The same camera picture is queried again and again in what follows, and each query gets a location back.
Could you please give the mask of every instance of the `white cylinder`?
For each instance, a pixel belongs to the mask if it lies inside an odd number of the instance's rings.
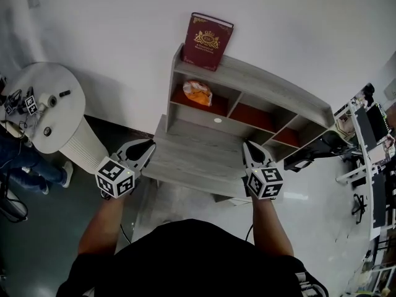
[[[100,162],[109,156],[84,117],[74,135],[59,151],[90,174],[95,174]]]
[[[49,93],[42,93],[38,99],[39,103],[42,103],[49,108],[54,107],[56,105],[56,101],[56,97]]]

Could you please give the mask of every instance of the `desk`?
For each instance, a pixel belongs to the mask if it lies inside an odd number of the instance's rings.
[[[369,211],[370,220],[371,220],[371,222],[370,222],[370,240],[372,240],[372,239],[376,238],[377,236],[379,236],[379,234],[381,232],[381,226],[378,224],[380,221],[381,221],[380,224],[382,223],[382,211],[381,211],[381,209],[380,210],[378,209],[378,206],[376,206],[376,212],[375,212],[376,217],[374,217],[374,187],[373,187],[374,181],[373,181],[373,176],[379,175],[379,174],[378,174],[378,170],[377,170],[376,166],[374,167],[374,171],[373,171],[373,165],[371,163],[371,159],[368,154],[368,149],[371,150],[373,148],[372,138],[370,138],[370,136],[368,135],[369,136],[369,139],[368,139],[369,146],[363,139],[362,128],[361,128],[360,124],[362,124],[362,127],[363,126],[366,127],[365,131],[368,131],[366,122],[364,121],[364,119],[362,117],[363,115],[360,114],[361,115],[360,118],[358,117],[359,114],[356,115],[356,112],[357,112],[356,107],[350,101],[348,102],[348,109],[351,111],[350,118],[352,119],[353,126],[355,127],[355,131],[356,131],[356,136],[357,136],[359,144],[361,146],[363,159],[364,159],[364,165],[354,171],[351,171],[345,175],[337,177],[335,180],[338,182],[351,183],[354,180],[357,180],[357,179],[360,179],[360,178],[366,176],[366,180],[367,180],[366,185],[368,186],[368,189],[369,189],[367,197],[368,197],[368,201],[370,202],[370,211]],[[352,175],[354,175],[356,173],[359,173],[357,178],[352,178],[352,179],[348,180],[349,177],[351,177]],[[376,179],[375,179],[375,181],[378,181],[378,183],[376,183],[376,186],[375,186],[376,191],[378,188],[377,187],[378,184],[380,184],[379,179],[377,179],[377,178],[378,177],[376,177]],[[383,197],[380,197],[381,203],[382,203],[382,201],[381,201],[382,198],[385,199],[385,193],[384,193]],[[385,206],[383,208],[383,215],[385,217]]]
[[[94,174],[108,152],[84,118],[85,95],[78,80],[61,65],[39,62],[22,69],[6,85],[3,94],[10,95],[21,89],[24,96],[30,86],[33,87],[36,102],[42,93],[54,95],[58,101],[55,107],[46,110],[35,131],[26,133],[36,149],[45,154],[59,150],[85,171]],[[66,90],[70,90],[71,94],[60,98],[59,93]],[[26,120],[26,114],[14,112],[11,116],[6,116],[2,106],[0,119],[18,125],[19,121]],[[27,119],[28,126],[32,125],[32,121],[32,117]],[[52,130],[48,137],[43,134],[46,127]]]
[[[246,175],[241,137],[179,119],[165,132],[165,121],[163,115],[154,135],[156,151],[143,176],[232,198],[241,204],[251,202],[241,179]],[[284,175],[283,167],[279,170]],[[282,196],[281,191],[276,201]]]

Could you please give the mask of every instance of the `round white table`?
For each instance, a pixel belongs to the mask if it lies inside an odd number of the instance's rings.
[[[57,103],[53,108],[47,108],[40,118],[34,131],[25,131],[37,150],[49,154],[60,151],[67,158],[79,165],[88,173],[94,174],[108,152],[99,141],[84,118],[85,95],[78,80],[65,67],[50,62],[39,62],[22,69],[16,78],[10,81],[3,95],[10,95],[21,89],[25,96],[32,86],[37,105],[42,93],[54,95]],[[59,94],[70,90],[70,95],[60,98]],[[15,111],[6,115],[4,105],[0,109],[0,119],[11,121],[18,125],[26,120],[26,114]],[[33,116],[27,118],[29,127],[33,124]],[[44,135],[44,129],[51,128],[51,134]]]

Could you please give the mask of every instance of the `white wall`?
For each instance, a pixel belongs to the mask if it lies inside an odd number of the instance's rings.
[[[191,12],[235,23],[226,53],[337,110],[396,50],[396,0],[0,0],[0,72],[58,62],[87,113],[154,132]]]
[[[394,79],[396,79],[396,52],[385,66],[371,79],[371,83],[376,89],[373,98],[376,102],[379,102],[385,110],[396,102],[396,99],[388,100],[384,92],[385,88],[388,87]]]

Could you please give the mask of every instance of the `wooden shelf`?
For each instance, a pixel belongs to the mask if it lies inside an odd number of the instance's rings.
[[[280,143],[285,143],[297,148],[300,148],[300,142],[298,139],[298,132],[296,130],[292,130],[288,127],[284,128],[277,135],[275,135],[272,140],[275,140]]]
[[[285,79],[227,55],[223,55],[215,72],[180,60],[175,63],[174,71],[266,98],[326,128],[334,124],[331,108],[324,101]]]
[[[275,133],[272,115],[268,112],[253,108],[252,106],[238,103],[230,115],[230,119],[250,124],[259,129]]]
[[[196,103],[187,98],[187,96],[183,92],[182,85],[178,85],[174,90],[173,95],[171,97],[171,102],[177,103],[178,105],[189,106],[191,108],[217,114],[219,116],[227,116],[227,110],[228,110],[227,98],[223,98],[221,96],[213,94],[211,106],[200,105],[199,103]]]
[[[298,150],[296,147],[292,147],[283,143],[279,143],[274,140],[269,140],[264,144],[264,147],[271,153],[275,162],[278,162],[287,156],[293,154]]]

